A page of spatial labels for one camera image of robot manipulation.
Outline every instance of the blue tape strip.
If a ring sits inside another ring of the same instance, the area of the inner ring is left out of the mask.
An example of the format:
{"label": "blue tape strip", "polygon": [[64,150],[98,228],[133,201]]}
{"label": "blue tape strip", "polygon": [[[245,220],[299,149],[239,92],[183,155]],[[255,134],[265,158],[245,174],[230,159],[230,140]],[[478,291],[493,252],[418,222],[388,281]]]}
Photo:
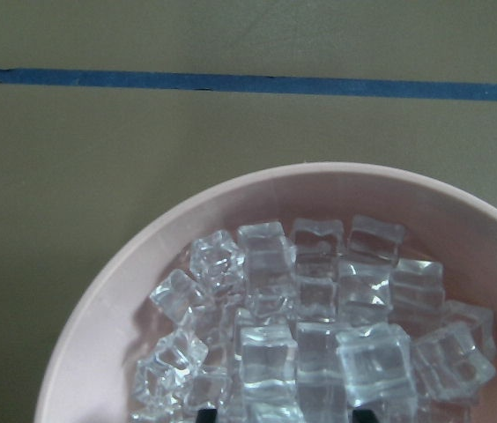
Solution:
{"label": "blue tape strip", "polygon": [[0,70],[0,83],[497,101],[497,84],[110,70]]}

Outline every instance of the black object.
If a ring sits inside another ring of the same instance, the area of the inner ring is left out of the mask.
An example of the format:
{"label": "black object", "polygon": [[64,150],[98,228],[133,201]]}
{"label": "black object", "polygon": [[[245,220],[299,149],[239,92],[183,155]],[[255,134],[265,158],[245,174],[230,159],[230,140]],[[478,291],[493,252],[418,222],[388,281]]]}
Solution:
{"label": "black object", "polygon": [[217,410],[214,408],[204,408],[197,411],[196,423],[216,423]]}
{"label": "black object", "polygon": [[380,423],[372,410],[352,410],[352,423]]}

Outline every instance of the round bowl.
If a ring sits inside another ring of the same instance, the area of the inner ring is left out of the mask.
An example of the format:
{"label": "round bowl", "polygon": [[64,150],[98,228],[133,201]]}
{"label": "round bowl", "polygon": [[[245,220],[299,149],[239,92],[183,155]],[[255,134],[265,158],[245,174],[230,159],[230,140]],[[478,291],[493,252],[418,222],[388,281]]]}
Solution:
{"label": "round bowl", "polygon": [[[388,167],[310,163],[223,182],[178,204],[127,243],[92,282],[48,364],[35,422],[128,421],[135,361],[169,331],[147,296],[194,239],[217,229],[353,214],[402,223],[441,261],[449,298],[492,308],[497,343],[497,209],[445,183]],[[497,421],[497,375],[472,411]]]}

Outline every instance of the bowl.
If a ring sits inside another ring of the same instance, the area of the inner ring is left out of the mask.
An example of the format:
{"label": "bowl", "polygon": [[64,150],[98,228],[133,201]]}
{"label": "bowl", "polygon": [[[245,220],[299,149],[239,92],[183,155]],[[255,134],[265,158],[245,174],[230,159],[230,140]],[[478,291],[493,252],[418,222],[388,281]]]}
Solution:
{"label": "bowl", "polygon": [[[349,227],[356,213],[406,225],[416,248],[444,264],[449,298],[493,309],[497,343],[497,209],[445,183],[388,167],[277,167],[223,182],[178,204],[111,259],[58,339],[34,421],[128,421],[135,361],[169,331],[147,296],[192,240],[272,219],[289,225],[297,217],[339,218]],[[478,423],[497,421],[497,375],[483,389],[472,417]]]}

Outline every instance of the gray surface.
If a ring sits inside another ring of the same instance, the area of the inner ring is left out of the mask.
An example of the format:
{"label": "gray surface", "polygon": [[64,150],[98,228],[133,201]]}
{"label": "gray surface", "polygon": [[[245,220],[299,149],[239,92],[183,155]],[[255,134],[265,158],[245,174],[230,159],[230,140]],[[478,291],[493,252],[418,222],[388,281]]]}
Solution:
{"label": "gray surface", "polygon": [[[0,4],[0,67],[497,82],[497,2]],[[0,85],[0,421],[138,230],[281,164],[383,164],[497,206],[497,103]]]}

